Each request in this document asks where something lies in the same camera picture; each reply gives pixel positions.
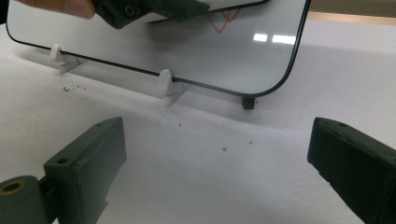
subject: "wooden edge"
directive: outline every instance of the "wooden edge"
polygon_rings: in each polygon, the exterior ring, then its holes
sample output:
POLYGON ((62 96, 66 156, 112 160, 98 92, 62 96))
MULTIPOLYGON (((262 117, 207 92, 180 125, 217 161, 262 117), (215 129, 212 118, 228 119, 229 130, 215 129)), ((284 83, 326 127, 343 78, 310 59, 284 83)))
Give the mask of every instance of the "wooden edge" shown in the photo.
POLYGON ((323 21, 345 21, 345 22, 358 22, 358 23, 370 23, 370 24, 382 24, 382 25, 396 25, 396 18, 347 15, 347 14, 314 12, 314 11, 308 12, 308 19, 323 20, 323 21))

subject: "red drawing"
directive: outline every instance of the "red drawing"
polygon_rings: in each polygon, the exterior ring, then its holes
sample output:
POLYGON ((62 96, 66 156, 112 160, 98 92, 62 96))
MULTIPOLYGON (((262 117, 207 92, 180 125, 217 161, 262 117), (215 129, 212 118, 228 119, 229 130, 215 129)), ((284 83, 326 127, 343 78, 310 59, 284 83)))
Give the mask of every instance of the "red drawing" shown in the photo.
POLYGON ((210 15, 207 15, 207 17, 210 20, 210 23, 212 23, 213 28, 215 29, 215 31, 218 34, 223 33, 223 31, 225 30, 225 28, 227 27, 227 25, 231 22, 233 22, 236 17, 239 15, 239 12, 241 11, 241 8, 238 8, 235 13, 233 14, 232 10, 226 10, 226 11, 221 11, 221 15, 224 18, 224 23, 221 24, 220 26, 218 26, 217 24, 215 24, 215 22, 213 21, 213 19, 210 17, 210 15))

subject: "dark green clamp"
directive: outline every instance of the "dark green clamp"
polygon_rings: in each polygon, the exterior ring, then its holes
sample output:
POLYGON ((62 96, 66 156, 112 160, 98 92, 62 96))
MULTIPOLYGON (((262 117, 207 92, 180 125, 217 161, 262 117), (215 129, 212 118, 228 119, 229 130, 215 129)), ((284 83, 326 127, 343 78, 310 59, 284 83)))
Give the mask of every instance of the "dark green clamp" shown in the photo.
POLYGON ((316 119, 308 161, 364 223, 396 223, 394 149, 344 123, 316 119))
POLYGON ((41 180, 20 176, 0 184, 0 223, 96 223, 125 162, 122 119, 97 123, 44 164, 41 180))
POLYGON ((154 12, 166 18, 185 21, 206 13, 210 6, 197 0, 92 0, 96 13, 108 24, 121 29, 154 12))

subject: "black rubber edge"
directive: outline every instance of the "black rubber edge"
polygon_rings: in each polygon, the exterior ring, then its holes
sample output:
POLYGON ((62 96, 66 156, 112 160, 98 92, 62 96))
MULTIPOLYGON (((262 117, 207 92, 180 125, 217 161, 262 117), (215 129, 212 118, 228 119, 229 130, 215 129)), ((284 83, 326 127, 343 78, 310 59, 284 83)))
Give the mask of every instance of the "black rubber edge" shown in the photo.
MULTIPOLYGON (((260 4, 264 4, 264 3, 268 2, 268 1, 271 1, 271 0, 263 0, 263 1, 258 2, 258 3, 252 3, 252 4, 243 5, 242 7, 254 7, 254 6, 257 6, 257 5, 260 5, 260 4)), ((208 85, 208 84, 205 84, 205 83, 200 83, 200 82, 196 82, 196 81, 187 80, 187 79, 180 78, 180 77, 173 77, 172 81, 173 82, 183 82, 183 83, 191 84, 191 85, 194 85, 194 86, 200 86, 200 87, 204 87, 204 88, 207 88, 207 89, 211 89, 211 90, 214 90, 214 91, 222 91, 222 92, 225 92, 225 93, 228 93, 228 94, 231 94, 231 95, 241 96, 241 97, 248 97, 248 98, 261 97, 261 96, 264 96, 264 95, 267 95, 267 94, 270 94, 270 93, 276 91, 277 89, 279 89, 286 82, 286 80, 288 79, 289 74, 291 72, 291 69, 294 66, 294 62, 295 62, 295 58, 297 56, 298 48, 300 47, 301 37, 303 36, 303 30, 304 30, 304 26, 305 26, 305 21, 306 21, 307 15, 308 15, 308 10, 309 10, 309 6, 310 5, 311 5, 311 0, 306 0, 305 1, 305 6, 304 6, 304 11, 303 11, 303 16, 302 16, 302 18, 300 20, 300 26, 299 26, 299 29, 298 29, 298 32, 297 32, 297 36, 296 36, 296 43, 294 44, 294 49, 293 49, 293 52, 292 52, 291 57, 290 57, 290 62, 289 62, 288 68, 286 69, 285 75, 280 79, 280 81, 273 88, 271 88, 271 89, 269 89, 267 91, 259 92, 259 93, 242 93, 242 92, 238 92, 238 91, 230 91, 230 90, 223 89, 223 88, 220 88, 220 87, 215 87, 215 86, 208 85)), ((234 8, 240 8, 240 6, 238 6, 238 7, 228 7, 228 8, 223 8, 223 9, 219 9, 219 10, 213 10, 213 11, 209 11, 209 13, 212 13, 212 12, 214 13, 214 12, 222 11, 222 10, 225 10, 225 9, 234 9, 234 8)), ((19 41, 19 40, 13 38, 11 36, 11 34, 9 33, 7 23, 6 23, 6 27, 7 27, 8 36, 13 41, 15 41, 17 43, 20 43, 20 44, 23 44, 23 45, 28 45, 28 46, 32 46, 32 47, 36 47, 36 48, 50 50, 50 48, 46 48, 46 47, 43 47, 43 46, 38 46, 38 45, 35 45, 35 44, 25 43, 25 42, 22 42, 22 41, 19 41)), ((128 69, 128 70, 133 70, 133 71, 140 72, 140 73, 145 73, 145 74, 156 76, 156 77, 158 77, 160 75, 159 72, 153 72, 153 71, 140 69, 140 68, 136 68, 136 67, 120 64, 120 63, 111 63, 111 62, 108 62, 108 61, 104 61, 104 60, 100 60, 100 59, 94 59, 94 58, 91 58, 91 57, 87 57, 87 56, 83 56, 83 55, 79 55, 79 54, 75 54, 75 53, 71 53, 71 52, 67 52, 67 51, 61 51, 61 53, 65 54, 65 55, 71 55, 71 56, 75 56, 75 57, 91 60, 91 61, 94 61, 94 62, 106 63, 106 64, 109 64, 109 65, 117 66, 117 67, 128 69)))

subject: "black rubber foot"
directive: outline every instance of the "black rubber foot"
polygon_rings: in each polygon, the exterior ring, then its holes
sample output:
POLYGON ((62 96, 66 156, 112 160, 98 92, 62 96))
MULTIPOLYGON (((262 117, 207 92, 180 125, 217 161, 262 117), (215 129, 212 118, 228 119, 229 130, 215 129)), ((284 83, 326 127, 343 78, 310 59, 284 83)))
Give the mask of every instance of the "black rubber foot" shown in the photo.
POLYGON ((242 99, 242 107, 244 107, 245 110, 253 110, 255 104, 256 104, 256 98, 242 99))

